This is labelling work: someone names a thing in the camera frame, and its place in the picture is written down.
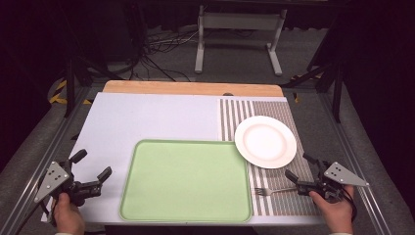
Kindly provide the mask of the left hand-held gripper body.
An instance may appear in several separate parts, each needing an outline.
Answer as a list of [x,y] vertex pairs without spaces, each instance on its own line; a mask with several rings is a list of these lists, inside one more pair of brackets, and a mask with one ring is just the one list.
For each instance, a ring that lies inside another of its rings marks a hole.
[[81,207],[86,199],[101,195],[103,173],[100,173],[95,181],[81,183],[74,180],[72,164],[76,164],[76,161],[51,162],[34,196],[35,203],[40,203],[47,196],[57,200],[59,195],[65,192],[72,204]]

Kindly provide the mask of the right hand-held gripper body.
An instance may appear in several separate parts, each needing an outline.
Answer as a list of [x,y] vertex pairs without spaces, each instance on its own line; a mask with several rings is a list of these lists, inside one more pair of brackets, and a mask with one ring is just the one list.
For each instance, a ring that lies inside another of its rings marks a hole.
[[346,185],[369,186],[366,180],[337,162],[317,161],[315,164],[318,167],[318,172],[313,182],[297,181],[299,195],[307,196],[310,191],[314,191],[326,201],[335,203],[341,201],[346,196]]

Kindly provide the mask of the silver fork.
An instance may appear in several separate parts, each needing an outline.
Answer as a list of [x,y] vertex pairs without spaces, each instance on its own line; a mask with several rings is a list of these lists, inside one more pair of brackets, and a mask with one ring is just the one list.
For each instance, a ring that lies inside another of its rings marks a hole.
[[296,187],[290,187],[290,188],[281,188],[281,189],[270,189],[270,188],[254,188],[254,192],[259,196],[271,196],[274,193],[280,193],[280,192],[289,192],[289,191],[296,191]]

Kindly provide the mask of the white round plate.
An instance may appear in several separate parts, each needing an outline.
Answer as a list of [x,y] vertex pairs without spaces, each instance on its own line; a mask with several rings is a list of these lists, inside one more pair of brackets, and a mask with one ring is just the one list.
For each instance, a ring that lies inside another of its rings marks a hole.
[[239,153],[251,164],[280,168],[296,156],[297,140],[292,130],[273,117],[248,117],[236,128],[234,141]]

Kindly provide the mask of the green tray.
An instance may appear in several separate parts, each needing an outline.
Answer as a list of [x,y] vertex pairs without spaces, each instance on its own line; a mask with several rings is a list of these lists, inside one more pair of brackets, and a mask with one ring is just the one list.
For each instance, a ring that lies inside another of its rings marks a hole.
[[243,223],[252,213],[247,162],[234,143],[137,143],[119,208],[124,220]]

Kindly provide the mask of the person's right hand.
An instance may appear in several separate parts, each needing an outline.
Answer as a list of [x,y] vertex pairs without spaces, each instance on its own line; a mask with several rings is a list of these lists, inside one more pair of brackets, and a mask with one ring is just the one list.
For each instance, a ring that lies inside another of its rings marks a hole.
[[346,200],[331,204],[314,191],[309,192],[309,197],[321,210],[331,234],[352,235],[352,206]]

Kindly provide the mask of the person's left hand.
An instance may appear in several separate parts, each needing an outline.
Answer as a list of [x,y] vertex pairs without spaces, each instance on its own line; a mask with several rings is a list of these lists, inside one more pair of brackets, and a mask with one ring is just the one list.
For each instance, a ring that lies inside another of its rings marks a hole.
[[85,222],[77,206],[70,202],[67,193],[59,195],[55,205],[54,218],[57,224],[56,235],[84,235]]

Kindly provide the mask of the striped placemat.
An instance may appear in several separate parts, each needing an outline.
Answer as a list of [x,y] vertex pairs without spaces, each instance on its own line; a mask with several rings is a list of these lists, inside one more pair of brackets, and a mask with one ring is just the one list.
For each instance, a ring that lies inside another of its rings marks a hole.
[[[287,101],[249,101],[219,99],[219,139],[233,141],[237,125],[246,118],[266,116],[276,118],[293,132],[297,144],[294,159],[282,168],[265,169],[248,164],[250,186],[252,188],[285,189],[294,187],[285,176],[285,169],[292,171],[300,180],[312,181],[313,175],[304,153],[300,137]],[[296,190],[259,196],[253,193],[254,216],[319,216],[320,212],[307,196],[300,196]]]

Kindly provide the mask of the white table mat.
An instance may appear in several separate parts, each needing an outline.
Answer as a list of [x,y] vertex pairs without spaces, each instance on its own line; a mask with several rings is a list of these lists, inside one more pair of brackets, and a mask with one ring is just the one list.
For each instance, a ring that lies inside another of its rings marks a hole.
[[123,190],[137,143],[142,140],[222,141],[219,139],[219,99],[287,101],[285,98],[122,94],[97,95],[75,151],[86,157],[72,172],[79,181],[89,181],[105,167],[112,175],[98,198],[87,200],[80,211],[89,223],[107,225],[309,225],[321,216],[254,216],[243,223],[134,222],[119,214]]

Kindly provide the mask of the black metal stand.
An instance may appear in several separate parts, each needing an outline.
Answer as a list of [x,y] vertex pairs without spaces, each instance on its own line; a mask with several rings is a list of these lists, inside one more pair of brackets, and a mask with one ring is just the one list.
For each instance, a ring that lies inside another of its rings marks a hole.
[[67,81],[67,110],[65,117],[68,118],[75,108],[75,81],[78,80],[82,87],[89,87],[92,84],[92,78],[88,71],[92,68],[101,73],[104,77],[111,80],[121,80],[121,77],[115,73],[98,66],[83,57],[74,56],[67,61],[66,81]]
[[336,122],[340,122],[340,105],[343,86],[343,68],[339,52],[342,44],[341,27],[338,20],[335,20],[329,27],[326,35],[318,46],[311,62],[308,64],[307,73],[281,84],[282,88],[295,88],[300,84],[321,75],[314,84],[318,93],[327,93],[331,86],[334,86],[334,94],[331,103],[331,113]]

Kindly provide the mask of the wooden table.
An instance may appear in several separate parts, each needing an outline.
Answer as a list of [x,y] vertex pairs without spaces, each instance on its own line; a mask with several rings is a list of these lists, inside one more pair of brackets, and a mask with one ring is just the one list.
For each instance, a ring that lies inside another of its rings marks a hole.
[[269,84],[110,80],[103,91],[129,94],[174,94],[247,97],[283,97],[282,88]]

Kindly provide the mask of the white metal stand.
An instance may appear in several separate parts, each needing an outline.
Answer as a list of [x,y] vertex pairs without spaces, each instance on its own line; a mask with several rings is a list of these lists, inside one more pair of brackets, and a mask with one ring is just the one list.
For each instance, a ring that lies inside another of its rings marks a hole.
[[287,17],[287,10],[283,9],[276,15],[242,14],[242,13],[211,13],[206,7],[199,7],[198,15],[198,47],[195,61],[195,73],[202,73],[204,67],[206,28],[210,29],[245,29],[245,30],[269,30],[274,32],[270,43],[266,44],[266,50],[274,70],[274,74],[281,76],[282,68],[277,57],[276,48]]

